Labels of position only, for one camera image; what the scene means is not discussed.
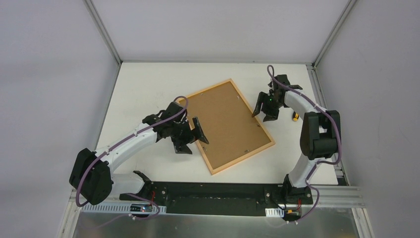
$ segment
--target yellow and black tool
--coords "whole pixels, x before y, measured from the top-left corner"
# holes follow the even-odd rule
[[[297,114],[296,112],[293,112],[292,120],[298,121],[298,119],[299,119],[299,114]]]

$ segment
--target corkboard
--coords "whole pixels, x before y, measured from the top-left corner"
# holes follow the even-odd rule
[[[232,79],[187,98],[189,122],[198,117],[210,143],[196,142],[212,175],[275,144]]]

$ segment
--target purple hose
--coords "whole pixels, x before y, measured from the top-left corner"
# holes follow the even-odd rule
[[[129,136],[127,136],[127,137],[125,137],[124,139],[122,139],[121,141],[119,141],[119,142],[117,142],[115,145],[113,145],[110,149],[109,149],[109,151],[112,151],[112,150],[114,150],[115,148],[117,148],[118,146],[120,146],[122,143],[124,143],[124,142],[126,142],[127,140],[129,140],[129,139],[131,139],[131,138],[133,138],[134,136],[136,136],[136,135],[138,135],[138,134],[140,134],[140,133],[142,133],[142,132],[144,132],[144,131],[146,131],[146,130],[148,130],[148,129],[150,129],[150,128],[153,128],[154,126],[157,126],[157,125],[160,125],[160,124],[162,124],[162,123],[165,123],[165,122],[167,122],[167,121],[169,121],[169,120],[172,120],[172,119],[174,119],[174,118],[176,118],[176,117],[178,117],[179,115],[181,115],[181,114],[183,114],[184,112],[185,112],[185,110],[187,110],[187,107],[188,107],[188,99],[186,98],[186,97],[184,97],[184,96],[178,96],[178,97],[176,97],[173,101],[175,102],[176,100],[178,100],[178,99],[180,99],[180,98],[182,98],[182,99],[184,99],[185,100],[185,106],[184,106],[184,108],[180,111],[180,112],[178,112],[177,114],[175,114],[175,115],[173,115],[173,116],[171,116],[171,117],[169,117],[169,118],[167,118],[167,119],[165,119],[165,120],[161,120],[161,121],[159,121],[159,122],[156,122],[155,124],[152,124],[152,125],[149,125],[149,126],[147,126],[147,127],[145,127],[145,128],[143,128],[143,129],[141,129],[141,130],[139,130],[136,134],[131,134],[131,135],[129,135]],[[80,181],[79,181],[79,185],[77,186],[77,190],[76,190],[76,198],[75,198],[75,200],[76,200],[76,205],[78,206],[78,207],[83,207],[83,206],[85,206],[87,203],[88,203],[88,201],[86,201],[86,202],[84,202],[83,204],[80,204],[80,200],[79,200],[79,197],[80,197],[80,192],[81,192],[81,190],[82,190],[82,185],[83,185],[83,183],[85,182],[85,179],[86,179],[86,176],[88,175],[88,173],[89,173],[89,171],[93,168],[93,166],[101,159],[101,158],[103,158],[105,155],[106,155],[106,151],[105,152],[103,152],[102,154],[100,154],[95,160],[93,160],[92,161],[92,163],[86,168],[86,170],[85,170],[85,172],[83,173],[83,175],[82,175],[82,178],[80,179]]]
[[[139,220],[139,221],[141,221],[141,220],[148,220],[148,219],[154,218],[155,216],[157,216],[157,215],[160,213],[160,207],[159,207],[156,203],[154,203],[154,202],[152,202],[152,201],[150,201],[150,200],[147,200],[147,199],[145,199],[145,198],[138,197],[138,196],[136,196],[136,195],[134,195],[134,194],[132,194],[132,193],[127,193],[127,195],[132,196],[132,197],[134,197],[134,198],[136,198],[136,199],[139,199],[139,200],[142,200],[142,201],[148,202],[148,203],[152,204],[153,206],[157,207],[157,212],[156,212],[156,213],[154,213],[154,214],[152,214],[152,215],[149,215],[149,216],[147,216],[147,217],[136,217],[136,216],[133,216],[135,220]],[[85,227],[85,226],[83,226],[82,224],[80,224],[80,226],[81,226],[83,229],[86,229],[86,230],[98,229],[98,228],[104,227],[104,226],[106,226],[106,225],[108,225],[108,224],[110,224],[110,223],[114,222],[115,220],[120,219],[121,217],[127,217],[127,214],[121,214],[121,215],[119,215],[119,216],[116,216],[116,217],[112,218],[111,220],[109,220],[109,221],[107,221],[107,222],[105,222],[105,223],[102,223],[102,224],[100,224],[100,225],[98,225],[98,226],[95,226],[95,227]]]
[[[324,116],[326,116],[329,121],[332,124],[332,127],[334,128],[334,132],[336,135],[336,139],[337,139],[337,149],[338,149],[338,157],[337,160],[335,162],[329,162],[329,161],[318,161],[314,167],[311,169],[311,171],[309,172],[308,176],[306,177],[306,185],[310,188],[316,191],[316,201],[313,205],[313,207],[304,215],[302,216],[300,219],[298,219],[297,221],[300,221],[302,219],[304,219],[305,217],[307,217],[314,209],[315,207],[318,205],[319,202],[319,190],[316,187],[313,187],[309,184],[309,179],[311,178],[312,174],[315,172],[316,167],[318,164],[329,164],[329,165],[337,165],[340,161],[341,161],[341,138],[340,138],[340,134],[338,133],[338,127],[337,124],[335,123],[334,119],[328,114],[326,113],[324,110],[322,110],[316,103],[314,103],[308,96],[306,96],[305,94],[302,94],[300,92],[298,92],[297,90],[290,88],[282,83],[280,83],[279,81],[277,81],[277,79],[274,78],[274,67],[272,65],[268,65],[267,66],[267,72],[270,75],[271,79],[276,82],[278,85],[280,85],[283,89],[285,89],[286,91],[292,91],[296,94],[299,94],[300,96],[302,96],[304,99],[306,99],[306,101],[308,101],[315,109],[317,109],[318,111],[320,111]]]

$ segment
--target purple cable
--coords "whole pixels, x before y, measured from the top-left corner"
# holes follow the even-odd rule
[[[136,195],[134,195],[134,194],[132,194],[132,193],[127,193],[127,195],[132,196],[132,197],[134,197],[134,198],[136,198],[136,199],[139,199],[139,200],[142,200],[142,201],[148,202],[148,203],[152,204],[153,206],[157,207],[157,212],[156,212],[156,213],[154,213],[154,214],[152,214],[152,215],[149,215],[149,216],[147,216],[147,217],[136,217],[136,216],[133,216],[133,218],[134,218],[135,220],[138,220],[138,221],[141,221],[141,220],[148,220],[148,219],[154,218],[155,216],[157,216],[157,215],[160,213],[160,207],[159,207],[159,206],[158,206],[155,202],[152,202],[152,201],[147,200],[147,199],[142,198],[142,197],[138,197],[138,196],[136,196]],[[102,223],[102,224],[100,224],[100,225],[98,225],[98,226],[95,226],[95,227],[85,227],[85,226],[83,226],[82,224],[80,224],[80,226],[81,226],[83,229],[86,229],[86,230],[98,229],[98,228],[104,227],[104,226],[106,226],[106,225],[108,225],[108,224],[110,224],[110,223],[114,222],[115,220],[120,219],[121,217],[127,217],[127,214],[121,214],[121,215],[119,215],[119,216],[116,216],[116,217],[112,218],[111,220],[109,220],[109,221],[107,221],[107,222],[105,222],[105,223]]]
[[[337,160],[335,162],[329,162],[329,161],[318,161],[314,167],[312,167],[311,171],[309,172],[308,176],[306,177],[306,185],[310,188],[316,191],[316,201],[314,203],[314,205],[312,206],[312,208],[305,214],[303,215],[301,218],[297,219],[296,221],[301,221],[302,219],[304,219],[305,217],[307,217],[310,213],[312,213],[312,211],[315,209],[315,207],[318,205],[319,203],[319,190],[314,187],[311,186],[309,184],[309,179],[311,178],[312,174],[315,172],[316,167],[318,164],[329,164],[329,165],[337,165],[340,161],[341,161],[341,138],[340,138],[340,134],[338,133],[338,127],[337,124],[335,123],[334,119],[328,114],[326,113],[324,110],[322,110],[316,103],[314,103],[308,96],[306,96],[305,94],[302,94],[300,92],[298,92],[297,90],[290,88],[282,83],[280,83],[279,81],[277,81],[277,79],[274,78],[274,67],[270,64],[267,66],[267,72],[270,75],[271,79],[276,82],[278,85],[280,85],[282,88],[284,88],[286,91],[292,91],[296,94],[299,94],[301,97],[303,97],[306,101],[308,101],[315,109],[317,109],[318,111],[320,111],[324,116],[326,116],[329,121],[332,124],[332,127],[334,128],[334,132],[336,135],[336,139],[337,139],[337,150],[338,150],[338,157]]]
[[[161,120],[161,121],[159,121],[159,122],[156,122],[155,124],[152,124],[152,125],[149,125],[149,126],[146,126],[145,128],[143,128],[143,129],[141,129],[141,130],[139,130],[137,133],[135,133],[135,134],[131,134],[131,135],[129,135],[129,136],[127,136],[127,137],[125,137],[124,139],[122,139],[121,141],[119,141],[119,142],[117,142],[115,145],[113,145],[112,147],[110,147],[110,149],[109,149],[109,151],[112,151],[112,150],[114,150],[115,148],[117,148],[118,146],[120,146],[122,143],[124,143],[124,142],[126,142],[127,140],[129,140],[129,139],[131,139],[131,138],[133,138],[134,136],[136,136],[136,135],[138,135],[138,134],[140,134],[140,133],[142,133],[142,132],[144,132],[144,131],[146,131],[146,130],[148,130],[148,129],[150,129],[150,128],[153,128],[154,126],[157,126],[157,125],[160,125],[160,124],[162,124],[162,123],[165,123],[165,122],[167,122],[167,121],[169,121],[169,120],[172,120],[172,119],[174,119],[174,118],[176,118],[176,117],[178,117],[179,115],[181,115],[181,114],[183,114],[184,113],[184,111],[185,110],[187,110],[187,107],[188,107],[188,99],[186,98],[186,97],[184,97],[184,96],[178,96],[178,97],[176,97],[173,101],[175,102],[176,100],[178,100],[178,99],[180,99],[180,98],[182,98],[182,99],[184,99],[185,100],[185,106],[184,106],[184,108],[180,111],[180,112],[178,112],[177,114],[175,114],[175,115],[173,115],[173,116],[171,116],[171,117],[169,117],[169,118],[166,118],[166,119],[164,119],[164,120]],[[93,168],[93,166],[101,159],[101,158],[103,158],[105,155],[107,154],[107,152],[105,151],[105,152],[103,152],[102,154],[100,154],[95,160],[93,160],[92,161],[92,163],[86,168],[86,170],[85,170],[85,172],[83,173],[83,175],[82,175],[82,178],[80,179],[80,181],[79,181],[79,185],[77,186],[77,190],[76,190],[76,198],[75,198],[75,200],[76,200],[76,205],[78,206],[78,207],[83,207],[83,206],[85,206],[87,203],[88,203],[88,201],[86,201],[86,202],[84,202],[83,204],[80,204],[80,200],[79,200],[79,197],[80,197],[80,192],[81,192],[81,190],[82,190],[82,185],[83,185],[83,183],[85,182],[85,179],[86,179],[86,176],[88,175],[88,173],[89,173],[89,171]]]

